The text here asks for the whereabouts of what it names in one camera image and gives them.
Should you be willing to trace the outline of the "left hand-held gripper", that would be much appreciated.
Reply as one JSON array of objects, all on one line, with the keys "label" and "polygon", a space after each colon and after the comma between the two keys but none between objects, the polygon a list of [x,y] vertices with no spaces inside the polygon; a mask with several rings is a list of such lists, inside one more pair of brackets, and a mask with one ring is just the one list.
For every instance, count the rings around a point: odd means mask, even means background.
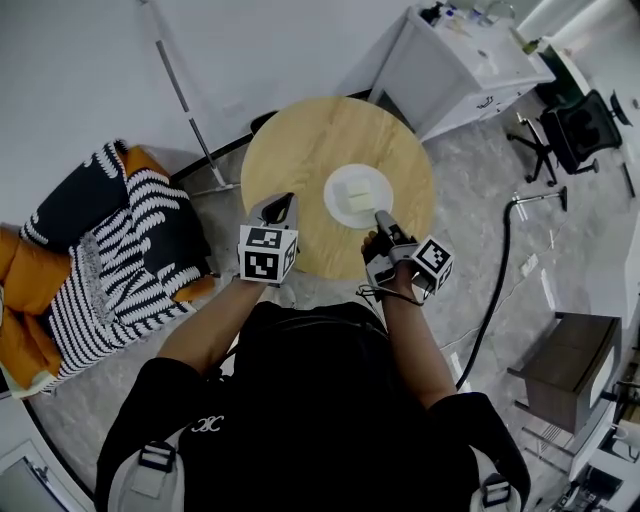
[{"label": "left hand-held gripper", "polygon": [[240,278],[279,286],[298,253],[298,199],[293,192],[256,204],[240,225]]}]

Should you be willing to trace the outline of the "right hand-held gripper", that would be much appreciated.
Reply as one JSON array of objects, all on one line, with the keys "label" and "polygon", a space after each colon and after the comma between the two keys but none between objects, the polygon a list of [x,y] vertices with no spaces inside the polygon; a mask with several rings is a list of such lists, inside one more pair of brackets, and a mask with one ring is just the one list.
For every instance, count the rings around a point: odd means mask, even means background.
[{"label": "right hand-held gripper", "polygon": [[423,291],[423,295],[435,295],[449,278],[454,256],[432,236],[422,242],[407,235],[386,210],[375,213],[378,232],[384,247],[380,254],[365,264],[368,286],[365,296],[380,301],[385,295],[399,296],[387,287],[405,266],[412,272],[411,284]]}]

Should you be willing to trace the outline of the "person's right hand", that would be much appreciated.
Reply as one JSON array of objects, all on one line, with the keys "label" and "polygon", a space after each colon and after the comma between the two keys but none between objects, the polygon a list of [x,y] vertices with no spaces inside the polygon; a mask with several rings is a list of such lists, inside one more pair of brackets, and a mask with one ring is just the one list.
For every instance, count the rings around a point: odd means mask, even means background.
[{"label": "person's right hand", "polygon": [[384,243],[380,233],[378,231],[370,231],[364,238],[361,246],[361,253],[365,264],[368,264],[378,256],[383,247]]}]

